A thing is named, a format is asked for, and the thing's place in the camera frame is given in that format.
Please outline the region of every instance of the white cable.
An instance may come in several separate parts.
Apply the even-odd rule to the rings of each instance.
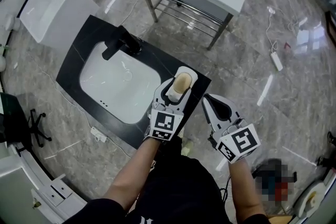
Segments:
[[[293,14],[294,14],[290,19],[285,15],[285,13],[280,8],[276,8],[276,7],[273,7],[273,6],[268,7],[270,14],[269,14],[269,17],[268,17],[268,27],[266,29],[266,36],[267,36],[267,39],[268,39],[269,43],[271,44],[271,52],[272,53],[278,49],[278,41],[275,40],[274,42],[272,42],[271,39],[268,36],[268,30],[271,27],[271,18],[272,18],[272,15],[275,14],[275,9],[280,11],[283,14],[284,19],[286,19],[287,21],[290,21],[287,25],[287,29],[289,31],[291,31],[293,33],[293,35],[296,35],[295,26],[297,24],[299,24],[299,22],[298,22],[298,18],[296,16],[296,13],[295,13],[294,9],[292,8],[290,0],[288,0],[288,2],[289,2],[289,6],[290,6],[290,8],[291,8],[291,10],[293,11]]]
[[[43,71],[42,67],[39,66],[39,64],[35,61],[35,59],[31,56],[31,54],[30,54],[29,52],[27,52],[27,54],[31,57],[31,59],[34,61],[34,63],[37,65],[37,67],[38,67],[44,74],[46,74],[46,75],[49,77],[49,79],[51,80],[51,82],[52,82],[53,85],[54,85],[55,90],[58,91],[58,92],[63,96],[63,98],[64,98],[65,100],[68,101],[69,104],[71,104],[72,106],[74,106],[75,108],[77,108],[80,112],[82,112],[82,113],[85,115],[85,118],[86,118],[86,120],[87,120],[87,122],[88,122],[88,125],[89,125],[90,129],[91,129],[92,127],[91,127],[91,125],[90,125],[90,122],[89,122],[88,117],[86,116],[86,113],[85,113],[82,109],[80,109],[78,106],[76,106],[75,104],[72,104],[72,103],[71,103],[71,102],[64,96],[64,94],[63,94],[60,90],[58,90],[58,89],[56,88],[56,85],[55,85],[54,81],[52,80],[51,76],[50,76],[48,73],[46,73],[46,72]],[[108,137],[107,135],[106,135],[106,137],[107,137],[107,139],[110,140],[115,146],[117,146],[121,151],[123,151],[123,152],[125,153],[125,155],[126,155],[128,158],[131,158],[131,157],[125,152],[125,150],[124,150],[121,146],[117,145],[117,144],[112,140],[112,138]]]
[[[274,51],[276,51],[278,49],[278,41],[276,40],[276,41],[272,42],[271,39],[268,36],[268,33],[267,33],[268,29],[271,27],[271,18],[272,18],[272,15],[273,15],[273,13],[269,14],[269,17],[268,17],[268,27],[266,29],[266,36],[268,38],[269,43],[271,44],[271,53],[273,53]]]
[[[130,13],[128,13],[128,15],[126,16],[126,18],[121,22],[121,24],[120,24],[119,26],[121,26],[121,25],[128,19],[128,17],[130,17],[130,15],[131,15],[131,13],[133,12],[133,10],[134,10],[134,8],[135,8],[135,5],[138,3],[138,1],[139,1],[139,0],[136,0],[136,1],[134,2],[133,7],[132,7]]]

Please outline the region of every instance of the chair leg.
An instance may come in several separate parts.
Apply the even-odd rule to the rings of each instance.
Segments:
[[[32,123],[31,123],[31,124],[32,124],[32,125],[31,125],[32,127],[35,125],[33,112],[35,112],[35,109],[31,109],[31,110],[30,110],[30,118],[31,118],[31,120],[32,120],[32,121],[31,121],[31,122],[32,122]]]
[[[35,138],[36,138],[36,141],[37,141],[37,144],[39,147],[43,147],[43,144],[40,143],[40,140],[38,139],[38,133],[37,132],[34,132],[34,135],[35,135]]]
[[[45,136],[44,133],[42,133],[40,130],[37,130],[37,134],[42,136],[44,139],[46,139],[48,141],[52,141],[51,137]]]
[[[36,122],[35,122],[35,126],[36,126],[36,128],[37,128],[37,126],[38,126],[38,124],[39,124],[39,122],[40,122],[40,120],[41,120],[41,117],[42,117],[42,114],[40,114],[40,115],[38,116],[38,118],[37,118],[37,120],[36,120]]]
[[[22,148],[17,148],[17,147],[15,147],[15,148],[16,148],[16,152],[17,152],[17,154],[19,155],[19,157],[21,157],[21,152],[26,150],[25,147],[22,147]]]

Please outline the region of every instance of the black countertop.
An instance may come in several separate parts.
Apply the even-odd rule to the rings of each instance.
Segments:
[[[89,58],[92,49],[97,43],[107,40],[115,29],[116,27],[114,25],[94,16],[90,16],[71,45],[58,72],[56,81],[82,108],[104,127],[134,148],[138,148],[142,143],[144,133],[150,123],[147,113],[145,113],[142,119],[136,124],[123,123],[89,97],[82,90],[79,83],[80,73],[86,60]],[[166,54],[146,41],[143,41],[142,39],[138,40],[142,46],[142,51],[138,55],[132,55],[132,57],[155,69],[160,75],[161,83],[174,77],[180,66],[189,67],[185,63]],[[128,48],[126,46],[122,46],[120,49],[128,53]],[[198,80],[192,88],[192,94],[184,109],[183,120],[177,128],[176,133],[179,133],[189,119],[211,82],[209,78],[197,72],[197,70],[193,70],[197,73]]]

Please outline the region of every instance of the power strip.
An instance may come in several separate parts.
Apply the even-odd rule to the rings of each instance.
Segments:
[[[272,58],[274,65],[278,69],[278,71],[281,71],[284,67],[282,66],[282,63],[280,61],[278,54],[276,52],[272,52],[270,56]]]
[[[101,131],[99,131],[96,127],[92,127],[91,128],[91,134],[93,134],[97,139],[98,141],[101,141],[103,143],[106,142],[107,140],[107,137],[106,135],[104,135]]]

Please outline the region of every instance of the metal sink stand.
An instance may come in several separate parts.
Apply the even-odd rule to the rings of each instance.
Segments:
[[[155,6],[153,6],[151,0],[145,0],[145,1],[146,1],[146,3],[147,3],[147,6],[148,6],[148,8],[149,8],[151,14],[152,14],[152,17],[153,17],[154,21],[155,21],[156,23],[158,22],[157,16],[156,16],[156,14],[155,14],[155,10],[157,9],[157,10],[163,12],[163,13],[166,13],[166,14],[168,14],[168,15],[170,15],[170,16],[173,16],[174,18],[176,18],[176,19],[178,19],[178,20],[181,20],[181,21],[183,21],[184,23],[190,25],[190,23],[188,23],[188,22],[185,21],[184,19],[181,19],[181,18],[179,18],[179,17],[177,17],[177,16],[175,16],[175,15],[173,15],[173,14],[167,12],[166,10],[163,10],[163,9],[161,9],[161,8],[158,7],[158,6],[161,5],[161,6],[166,7],[167,9],[172,9],[172,10],[178,12],[179,14],[182,14],[182,15],[184,15],[184,16],[187,16],[187,17],[189,17],[190,19],[195,20],[196,22],[198,22],[198,23],[200,23],[200,24],[202,24],[202,25],[208,27],[210,30],[212,30],[212,31],[214,32],[214,35],[211,35],[211,34],[207,33],[206,31],[203,31],[202,29],[200,29],[199,27],[197,27],[197,26],[195,26],[195,25],[192,25],[193,28],[196,28],[196,29],[202,31],[203,33],[205,33],[205,34],[207,34],[208,36],[211,36],[211,37],[213,38],[212,41],[210,42],[209,46],[207,47],[208,50],[211,50],[211,48],[213,47],[213,45],[215,44],[215,42],[217,41],[217,39],[218,39],[219,36],[222,34],[222,32],[223,32],[224,29],[227,27],[227,25],[229,24],[229,22],[231,21],[231,19],[232,19],[232,17],[233,17],[232,14],[228,13],[227,16],[226,16],[226,18],[225,18],[224,20],[220,20],[220,19],[218,19],[218,18],[216,18],[216,17],[214,17],[214,16],[212,16],[212,15],[210,15],[210,14],[208,14],[208,13],[202,11],[202,10],[199,10],[199,9],[197,9],[197,8],[195,8],[195,7],[193,7],[193,6],[189,5],[189,4],[187,4],[187,3],[184,3],[184,2],[181,1],[181,0],[168,0],[169,2],[170,2],[170,1],[172,1],[172,2],[176,2],[176,3],[178,4],[178,6],[182,6],[183,8],[189,10],[190,12],[192,12],[192,13],[198,15],[198,16],[201,16],[202,18],[204,18],[204,19],[208,20],[209,22],[215,24],[216,26],[218,26],[217,29],[216,29],[216,28],[214,28],[214,27],[212,27],[212,26],[210,26],[210,25],[207,25],[206,23],[204,23],[204,22],[202,22],[202,21],[200,21],[200,20],[198,20],[198,19],[196,19],[196,18],[194,18],[194,17],[188,15],[187,13],[184,13],[184,12],[182,12],[182,11],[180,11],[180,10],[177,10],[177,9],[175,9],[175,8],[170,7],[169,5],[165,5],[165,4],[161,3],[162,0],[160,0]]]

